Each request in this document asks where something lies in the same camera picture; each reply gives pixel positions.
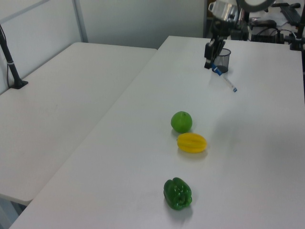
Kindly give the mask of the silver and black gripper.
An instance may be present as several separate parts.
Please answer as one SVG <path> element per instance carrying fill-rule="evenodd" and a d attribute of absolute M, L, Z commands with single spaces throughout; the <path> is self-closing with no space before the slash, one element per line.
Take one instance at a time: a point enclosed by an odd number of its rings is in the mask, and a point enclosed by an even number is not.
<path fill-rule="evenodd" d="M 208 10 L 213 14 L 210 32 L 215 41 L 210 41 L 205 45 L 204 67 L 206 69 L 210 69 L 212 63 L 220 55 L 225 45 L 223 39 L 230 36 L 231 30 L 235 28 L 239 19 L 239 6 L 235 0 L 216 0 L 209 4 Z"/>

